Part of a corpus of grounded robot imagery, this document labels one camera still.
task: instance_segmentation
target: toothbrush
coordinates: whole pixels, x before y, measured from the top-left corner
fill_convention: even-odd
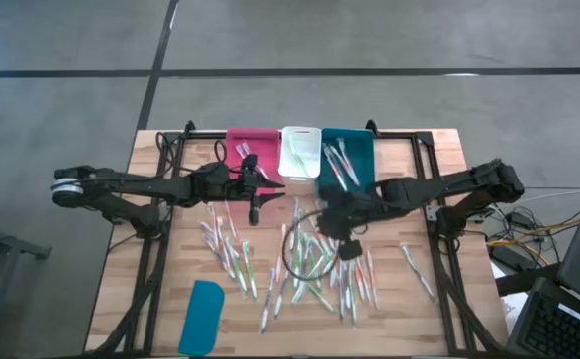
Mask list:
[[[308,170],[306,169],[306,164],[303,163],[303,160],[301,160],[301,157],[299,157],[299,155],[297,154],[294,144],[292,143],[292,140],[290,138],[288,138],[288,145],[290,146],[290,153],[294,157],[294,161],[296,161],[297,164],[299,164],[301,170],[303,170],[303,173],[306,175],[306,177],[309,177]]]
[[[334,176],[339,181],[341,188],[343,189],[343,191],[348,191],[348,187],[346,186],[346,181],[343,179],[343,176],[341,175],[341,172],[339,171],[339,167],[337,166],[336,162],[334,161],[332,151],[330,150],[330,148],[326,144],[323,144],[323,153],[326,156],[326,160],[328,160],[328,163],[330,164],[330,168],[332,169]]]
[[[339,152],[334,146],[331,147],[332,153],[339,159],[339,161],[341,161],[341,164],[343,165],[343,168],[346,170],[346,173],[348,173],[350,180],[352,180],[352,182],[356,186],[361,186],[361,183],[357,178],[357,174],[355,174],[354,169],[352,168],[352,163],[350,163],[350,159],[348,159],[348,156],[346,155],[345,142],[343,141],[342,138],[337,138],[337,142],[339,143],[339,151],[341,151],[341,153],[339,154]]]

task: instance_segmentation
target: black cable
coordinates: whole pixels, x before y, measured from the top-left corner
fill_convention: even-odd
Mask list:
[[[524,245],[518,245],[518,247],[520,249],[522,249],[525,253],[527,253],[527,255],[529,256],[529,258],[531,258],[531,260],[533,260],[533,262],[534,262],[534,268],[535,268],[535,265],[542,266],[540,264],[540,257],[537,256],[536,253],[531,252],[531,250],[527,249]]]
[[[442,255],[447,255],[447,252],[443,252],[443,251],[440,249],[440,243],[441,243],[441,242],[444,242],[444,243],[445,243],[445,245],[446,245],[447,247],[449,247],[449,239],[447,239],[447,238],[445,238],[445,237],[441,237],[441,238],[440,238],[440,240],[438,241],[438,251],[439,251],[439,252],[440,252],[440,254],[442,254]],[[459,240],[457,237],[453,237],[453,238],[451,239],[451,245],[453,245],[453,250],[454,250],[456,253],[458,253],[458,250],[460,249],[460,240]]]
[[[172,151],[171,145],[174,145],[176,141],[184,140],[185,137],[183,135],[179,135],[175,141],[170,142],[166,138],[166,135],[164,132],[159,131],[159,132],[155,133],[154,140],[155,140],[155,143],[157,144],[157,148],[159,149],[159,154],[164,156],[164,153],[161,150],[161,146],[159,145],[159,138],[161,138],[161,141],[163,143],[166,142],[168,144],[168,146],[166,146],[166,148],[168,149],[168,152],[171,154],[171,156],[174,160],[175,155]],[[219,154],[219,145],[221,145],[221,148],[223,149],[223,157]],[[207,169],[207,170],[200,170],[200,169],[194,170],[194,169],[190,169],[190,168],[178,165],[173,160],[169,159],[168,156],[164,156],[164,159],[170,165],[171,169],[177,169],[177,170],[182,170],[182,171],[187,171],[190,173],[197,173],[197,174],[209,174],[209,173],[217,170],[217,168],[219,168],[219,166],[221,166],[221,164],[226,162],[226,158],[228,156],[228,149],[226,147],[226,144],[222,140],[216,140],[214,142],[214,155],[217,157],[217,164],[214,165],[212,168]]]
[[[133,238],[134,238],[135,236],[137,236],[137,235],[138,235],[137,233],[134,233],[133,235],[130,235],[129,237],[127,237],[127,238],[124,238],[124,239],[120,240],[119,242],[117,242],[117,243],[115,243],[115,244],[111,245],[111,246],[109,247],[109,249],[107,250],[107,254],[109,254],[109,253],[110,253],[110,252],[111,252],[111,251],[112,251],[112,250],[113,250],[115,247],[117,247],[117,246],[119,246],[119,245],[121,245],[121,244],[124,244],[124,243],[126,243],[127,241],[129,241],[129,240],[133,239]]]
[[[363,235],[363,234],[365,234],[367,231],[368,231],[368,224],[367,224],[367,223],[364,225],[364,227],[363,227],[363,231],[361,231],[361,232],[355,232],[355,231],[352,229],[352,233],[354,233],[354,234],[356,234],[356,235]]]
[[[573,220],[573,219],[574,219],[575,217],[577,217],[579,214],[580,214],[580,210],[579,210],[579,211],[577,211],[577,212],[576,212],[576,214],[574,214],[574,215],[572,215],[571,217],[569,217],[569,219],[567,219],[567,220],[563,220],[563,221],[561,221],[560,223],[558,223],[558,224],[555,224],[555,225],[564,224],[564,223],[566,223],[566,222],[568,222],[568,221],[570,221],[570,220]]]
[[[332,260],[332,264],[330,265],[330,268],[328,268],[328,270],[326,270],[325,272],[323,272],[315,277],[309,277],[309,278],[302,277],[301,275],[295,273],[290,268],[290,264],[288,264],[288,259],[286,258],[286,246],[287,246],[288,238],[290,237],[290,234],[293,233],[297,229],[297,227],[299,226],[299,223],[303,222],[304,220],[308,219],[309,217],[318,215],[321,212],[323,212],[323,209],[317,209],[317,210],[311,211],[311,212],[303,215],[302,217],[300,217],[295,222],[293,222],[292,225],[290,225],[290,228],[288,228],[288,230],[286,231],[286,234],[283,236],[283,241],[281,242],[281,261],[283,262],[283,266],[286,267],[286,270],[288,271],[288,273],[290,273],[290,275],[292,275],[293,277],[295,277],[301,281],[314,281],[314,280],[319,280],[321,278],[324,278],[325,276],[330,274],[330,272],[334,269],[334,266],[337,263],[337,260],[339,259],[339,257],[335,254],[334,259]]]
[[[551,234],[549,231],[547,231],[547,233],[549,234],[549,240],[551,241],[551,247],[549,250],[553,249],[554,254],[556,254],[556,263],[560,263],[560,253],[558,252],[558,247],[556,246],[556,241],[553,238],[553,234]]]
[[[536,263],[533,267],[534,269],[537,269],[540,266],[540,255],[541,254],[542,254],[542,242],[538,242],[538,255],[536,255]]]
[[[572,228],[577,228],[577,227],[578,227],[578,224],[576,224],[576,225],[572,225],[572,226],[570,226],[570,227],[566,227],[566,228],[564,228],[564,229],[560,229],[560,230],[558,230],[558,231],[556,231],[556,232],[554,232],[554,233],[551,233],[551,235],[560,234],[560,233],[562,233],[562,232],[563,232],[563,231],[565,231],[565,230],[569,230],[569,229],[572,229]]]

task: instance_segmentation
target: keyboard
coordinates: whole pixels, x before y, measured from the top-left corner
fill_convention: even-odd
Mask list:
[[[549,358],[580,358],[580,315],[550,299],[538,300],[523,344]]]

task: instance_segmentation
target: wire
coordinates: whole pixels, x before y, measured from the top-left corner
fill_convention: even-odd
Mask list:
[[[179,134],[177,136],[177,138],[175,139],[175,141],[171,142],[167,139],[166,134],[164,132],[158,131],[157,133],[155,133],[154,141],[157,145],[157,148],[159,149],[159,154],[163,156],[164,153],[161,150],[161,146],[159,145],[159,138],[161,138],[162,143],[167,144],[166,148],[168,150],[168,153],[171,154],[171,156],[174,160],[174,153],[172,151],[171,145],[174,145],[176,141],[184,140],[185,137],[182,134]],[[223,157],[219,154],[219,145],[221,145],[221,147],[223,149]],[[182,171],[187,171],[190,173],[197,173],[197,174],[209,174],[209,173],[212,173],[215,170],[217,170],[217,168],[219,168],[219,166],[221,166],[221,164],[226,162],[226,158],[228,155],[228,149],[226,147],[226,144],[222,140],[216,140],[214,142],[214,155],[217,157],[217,164],[215,164],[212,168],[207,169],[207,170],[200,170],[200,169],[194,170],[194,169],[190,169],[190,168],[178,165],[173,160],[169,159],[168,156],[164,156],[164,159],[170,165],[170,167],[172,169],[177,169],[177,170],[182,170]]]
[[[500,206],[498,205],[498,203],[493,204],[493,209],[496,211],[496,213],[500,214],[500,217],[502,218],[502,225],[507,230],[507,235],[509,235],[511,238],[513,238],[513,231],[511,230],[511,224],[509,224],[509,220],[507,220],[505,213],[503,213],[502,209],[500,209]]]
[[[569,222],[569,223],[563,223],[563,224],[555,224],[555,225],[550,225],[550,226],[546,226],[546,227],[542,227],[542,228],[538,228],[536,230],[532,230],[530,232],[525,233],[523,236],[521,236],[520,238],[514,239],[514,241],[520,241],[528,236],[534,235],[534,234],[538,234],[541,232],[544,232],[546,230],[550,230],[550,229],[560,229],[562,227],[567,227],[567,226],[577,226],[578,224],[580,224],[580,220],[576,220],[573,222]],[[489,244],[499,244],[501,242],[506,242],[508,240],[497,240],[494,242],[490,242]]]
[[[448,240],[447,238],[445,238],[445,237],[441,237],[441,238],[440,238],[440,241],[438,242],[438,251],[440,252],[440,254],[442,254],[442,255],[448,255],[448,253],[447,253],[447,252],[443,252],[442,250],[440,250],[440,243],[441,243],[441,242],[444,242],[444,243],[445,243],[445,245],[446,245],[447,247],[449,247],[449,240]],[[458,253],[458,250],[460,249],[460,240],[459,240],[457,237],[453,237],[453,238],[451,239],[451,245],[453,245],[453,250],[454,250],[456,253]]]
[[[511,206],[511,205],[517,205],[517,204],[521,204],[521,203],[527,203],[529,201],[538,200],[538,199],[552,198],[552,197],[555,197],[555,196],[572,195],[572,194],[580,194],[580,190],[570,191],[570,192],[564,192],[564,193],[554,193],[554,194],[539,195],[539,196],[536,196],[536,197],[521,199],[521,200],[519,200],[517,202],[514,202],[514,203],[504,204],[502,207],[508,207],[508,206]]]
[[[283,241],[281,242],[281,261],[283,262],[283,266],[286,267],[286,270],[288,271],[288,273],[290,273],[290,275],[292,275],[293,277],[295,277],[301,281],[314,281],[314,280],[319,280],[321,278],[324,278],[325,276],[330,274],[332,269],[334,269],[334,266],[337,264],[337,261],[339,259],[339,257],[337,255],[335,255],[334,259],[332,260],[332,264],[330,264],[330,267],[325,272],[323,272],[315,277],[303,277],[303,276],[295,273],[294,271],[292,271],[292,269],[290,268],[290,264],[288,263],[288,259],[286,258],[286,246],[287,246],[288,238],[290,237],[290,234],[293,233],[297,229],[297,227],[299,226],[299,223],[303,222],[304,220],[306,220],[312,216],[321,214],[322,212],[323,212],[323,209],[313,210],[313,211],[303,215],[295,222],[293,222],[292,225],[290,225],[290,228],[288,228],[288,230],[286,231],[286,234],[283,236]]]
[[[545,258],[543,258],[542,255],[540,255],[540,254],[542,254],[542,242],[538,242],[538,254],[537,254],[537,256],[538,256],[538,258],[542,258],[542,261],[544,261]],[[538,260],[536,260],[536,263],[534,264],[533,268],[537,269],[539,266],[540,266],[540,263],[538,262]]]
[[[529,186],[526,185],[525,189],[560,189],[560,190],[571,190],[571,189],[580,189],[580,186]]]
[[[368,224],[367,224],[367,223],[364,225],[364,227],[363,227],[363,231],[361,231],[361,232],[355,232],[355,231],[352,229],[352,232],[353,232],[354,234],[357,234],[357,235],[363,235],[363,234],[365,234],[367,231],[368,231]]]
[[[560,223],[566,223],[566,222],[568,222],[568,221],[570,221],[570,220],[574,219],[574,218],[575,218],[575,217],[577,217],[578,215],[580,215],[580,210],[579,210],[579,211],[577,211],[577,212],[576,212],[576,214],[574,214],[574,215],[570,216],[568,219],[565,219],[565,220],[561,221]]]
[[[110,246],[110,247],[109,247],[109,249],[107,250],[107,254],[108,254],[108,253],[110,253],[110,252],[111,252],[111,251],[112,251],[112,250],[113,250],[115,247],[117,247],[117,246],[119,246],[119,245],[121,245],[121,244],[124,244],[124,243],[126,243],[127,241],[129,241],[129,240],[133,239],[133,238],[134,238],[135,236],[137,236],[137,235],[138,235],[137,233],[134,233],[133,235],[130,235],[130,236],[128,236],[127,238],[124,238],[124,239],[120,240],[119,242],[117,242],[117,243],[113,244],[113,245],[112,245],[112,246]]]
[[[560,234],[560,233],[562,233],[562,232],[563,232],[563,231],[565,231],[565,230],[569,230],[569,229],[571,229],[571,228],[576,228],[576,227],[578,227],[578,225],[579,225],[579,224],[577,224],[577,225],[572,225],[572,226],[570,226],[570,227],[566,227],[566,228],[564,228],[564,229],[560,229],[560,230],[558,230],[557,232],[551,233],[551,235]]]
[[[542,222],[540,220],[538,220],[536,218],[536,215],[534,214],[533,210],[527,208],[526,206],[517,206],[513,209],[512,213],[520,213],[524,211],[526,215],[528,215],[529,217],[531,217],[531,221],[533,222],[533,227],[544,227],[544,224],[542,224]],[[558,254],[558,249],[555,247],[555,242],[553,240],[553,236],[551,236],[549,234],[549,231],[547,230],[545,232],[545,234],[547,234],[547,236],[549,237],[549,239],[551,240],[551,243],[553,244],[551,246],[551,248],[549,248],[549,250],[551,250],[552,248],[555,251],[556,254],[556,263],[560,263],[560,255]],[[540,258],[540,254],[542,254],[542,241],[539,240],[539,237],[536,235],[532,235],[533,238],[533,242],[534,243],[538,243],[538,255],[536,255],[535,257],[533,255],[531,255],[531,252],[526,250],[525,251],[529,254],[530,257],[534,258],[534,269],[538,268],[540,266],[540,262],[539,262],[539,258]]]

